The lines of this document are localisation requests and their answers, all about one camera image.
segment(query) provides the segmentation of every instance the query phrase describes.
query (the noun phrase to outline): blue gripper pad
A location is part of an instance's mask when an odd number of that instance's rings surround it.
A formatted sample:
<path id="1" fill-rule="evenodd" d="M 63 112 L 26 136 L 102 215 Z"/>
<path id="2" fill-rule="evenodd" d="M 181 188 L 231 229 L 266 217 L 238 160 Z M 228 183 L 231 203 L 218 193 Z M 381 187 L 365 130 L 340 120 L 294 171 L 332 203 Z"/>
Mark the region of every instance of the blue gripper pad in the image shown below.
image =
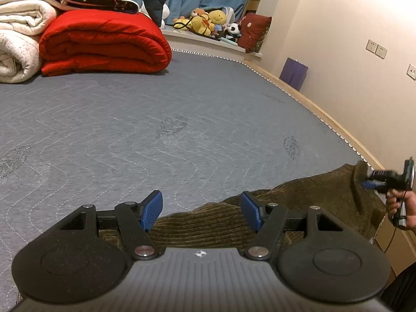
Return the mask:
<path id="1" fill-rule="evenodd" d="M 361 186 L 364 189 L 375 190 L 375 189 L 377 189 L 378 186 L 380 186 L 380 182 L 376 183 L 376 182 L 371 181 L 371 180 L 365 180 L 365 181 L 361 182 Z"/>
<path id="2" fill-rule="evenodd" d="M 259 207 L 244 192 L 240 195 L 240 209 L 253 232 L 258 232 L 263 224 Z"/>
<path id="3" fill-rule="evenodd" d="M 140 224 L 150 231 L 163 209 L 163 196 L 159 190 L 153 191 L 140 203 Z"/>

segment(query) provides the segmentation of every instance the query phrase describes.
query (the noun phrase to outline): panda stuffed toy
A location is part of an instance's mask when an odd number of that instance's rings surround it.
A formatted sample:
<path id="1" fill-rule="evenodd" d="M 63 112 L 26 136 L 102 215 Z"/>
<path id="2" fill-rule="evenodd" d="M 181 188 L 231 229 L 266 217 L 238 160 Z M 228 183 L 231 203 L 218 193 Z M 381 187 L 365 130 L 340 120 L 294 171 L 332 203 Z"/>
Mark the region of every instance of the panda stuffed toy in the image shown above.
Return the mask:
<path id="1" fill-rule="evenodd" d="M 241 26 L 237 23 L 231 23 L 225 29 L 225 38 L 232 42 L 237 42 L 238 38 L 241 37 L 240 34 Z"/>

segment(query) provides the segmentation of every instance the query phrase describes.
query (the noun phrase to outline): bed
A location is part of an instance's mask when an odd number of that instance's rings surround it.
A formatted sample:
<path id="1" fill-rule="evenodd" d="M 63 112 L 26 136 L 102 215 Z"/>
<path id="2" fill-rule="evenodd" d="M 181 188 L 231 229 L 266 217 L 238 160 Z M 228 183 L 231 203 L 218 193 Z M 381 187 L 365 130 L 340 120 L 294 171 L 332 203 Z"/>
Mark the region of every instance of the bed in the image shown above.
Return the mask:
<path id="1" fill-rule="evenodd" d="M 0 88 L 0 310 L 12 257 L 78 206 L 164 196 L 162 215 L 361 157 L 248 66 L 173 52 L 156 74 L 35 77 Z"/>

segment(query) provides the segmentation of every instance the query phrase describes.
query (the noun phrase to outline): stuffed bear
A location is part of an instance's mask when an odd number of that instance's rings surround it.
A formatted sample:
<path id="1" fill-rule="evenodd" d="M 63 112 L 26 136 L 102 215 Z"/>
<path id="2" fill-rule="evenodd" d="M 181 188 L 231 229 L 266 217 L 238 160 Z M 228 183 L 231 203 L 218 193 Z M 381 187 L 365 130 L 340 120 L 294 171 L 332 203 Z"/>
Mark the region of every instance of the stuffed bear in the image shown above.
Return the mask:
<path id="1" fill-rule="evenodd" d="M 195 8 L 192 12 L 191 12 L 191 16 L 189 17 L 190 20 L 192 20 L 192 18 L 194 18 L 197 15 L 203 15 L 203 14 L 208 14 L 205 10 L 203 10 L 202 8 Z"/>
<path id="2" fill-rule="evenodd" d="M 225 29 L 225 38 L 232 42 L 237 42 L 238 38 L 241 37 L 240 34 L 241 26 L 237 23 L 231 23 Z"/>

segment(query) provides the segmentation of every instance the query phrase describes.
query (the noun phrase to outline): wall socket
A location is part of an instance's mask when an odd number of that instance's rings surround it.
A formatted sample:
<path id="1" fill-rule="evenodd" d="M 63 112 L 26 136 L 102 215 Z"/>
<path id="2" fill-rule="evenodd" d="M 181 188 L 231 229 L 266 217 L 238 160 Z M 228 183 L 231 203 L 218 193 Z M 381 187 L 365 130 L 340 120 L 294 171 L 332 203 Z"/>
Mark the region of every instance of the wall socket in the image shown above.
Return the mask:
<path id="1" fill-rule="evenodd" d="M 373 40 L 368 40 L 366 49 L 375 54 L 377 50 L 377 43 L 375 43 Z"/>
<path id="2" fill-rule="evenodd" d="M 378 57 L 381 57 L 382 59 L 384 59 L 384 58 L 386 57 L 386 54 L 387 54 L 387 49 L 386 49 L 386 48 L 384 48 L 384 47 L 383 47 L 383 46 L 381 46 L 381 45 L 377 45 L 376 55 L 377 55 Z"/>
<path id="3" fill-rule="evenodd" d="M 413 65 L 409 65 L 409 68 L 407 69 L 407 75 L 409 75 L 413 80 L 416 81 L 416 67 Z"/>

